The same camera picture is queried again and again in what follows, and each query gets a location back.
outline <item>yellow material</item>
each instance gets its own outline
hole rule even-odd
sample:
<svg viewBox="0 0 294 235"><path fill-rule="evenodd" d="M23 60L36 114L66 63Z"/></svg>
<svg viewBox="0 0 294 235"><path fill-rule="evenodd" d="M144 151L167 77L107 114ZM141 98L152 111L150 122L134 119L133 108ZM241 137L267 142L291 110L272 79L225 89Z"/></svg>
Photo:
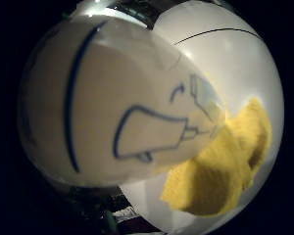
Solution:
<svg viewBox="0 0 294 235"><path fill-rule="evenodd" d="M197 157L175 166L161 199L173 210L218 215L237 206L267 154L270 121L257 99L225 122L216 139Z"/></svg>

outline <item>blue sketch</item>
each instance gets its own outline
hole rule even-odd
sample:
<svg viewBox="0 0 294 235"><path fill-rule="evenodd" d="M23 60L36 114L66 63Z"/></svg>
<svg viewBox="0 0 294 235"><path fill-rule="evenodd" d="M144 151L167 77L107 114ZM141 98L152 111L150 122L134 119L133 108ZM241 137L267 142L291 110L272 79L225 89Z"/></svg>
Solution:
<svg viewBox="0 0 294 235"><path fill-rule="evenodd" d="M211 89L211 86L196 74L192 74L190 76L191 96L194 98L195 105L205 114L209 121L213 121L213 119L210 117L209 113L204 109L204 107L199 103L199 100L204 100L204 97L201 96L209 92Z"/></svg>
<svg viewBox="0 0 294 235"><path fill-rule="evenodd" d="M76 173L80 173L80 168L74 148L74 137L73 137L73 125L72 125L72 116L73 116L73 102L74 102L74 89L75 84L78 78L80 65L83 61L84 55L91 44L94 37L98 34L101 28L105 25L107 21L102 21L98 25L94 26L86 35L84 40L81 42L74 60L71 66L71 72L68 78L67 91L65 97L65 108L64 108L64 129L65 129L65 138L68 149L69 158L71 165Z"/></svg>
<svg viewBox="0 0 294 235"><path fill-rule="evenodd" d="M173 103L174 101L174 98L175 96L178 94L178 93L181 93L183 94L185 91L185 87L184 87L184 84L181 83L180 85L176 86L176 88L172 91L171 93L171 96L170 96L170 103Z"/></svg>
<svg viewBox="0 0 294 235"><path fill-rule="evenodd" d="M159 141L157 136L163 133L167 133L168 137ZM121 118L113 143L113 152L120 160L137 158L144 163L150 163L153 161L153 153L177 149L182 141L208 133L210 131L200 131L196 126L189 126L187 117L166 116L135 105ZM141 141L135 141L134 145L130 144L133 136L138 136Z"/></svg>

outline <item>dark background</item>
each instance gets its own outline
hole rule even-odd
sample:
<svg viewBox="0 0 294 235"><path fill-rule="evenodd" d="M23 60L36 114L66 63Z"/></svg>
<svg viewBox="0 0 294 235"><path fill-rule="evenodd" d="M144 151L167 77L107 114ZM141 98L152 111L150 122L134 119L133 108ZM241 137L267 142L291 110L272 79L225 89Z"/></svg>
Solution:
<svg viewBox="0 0 294 235"><path fill-rule="evenodd" d="M61 207L24 156L16 97L25 60L43 33L74 7L72 0L0 1L0 231L90 233ZM274 169L255 200L212 234L294 234L294 1L228 0L264 38L278 67L285 128Z"/></svg>

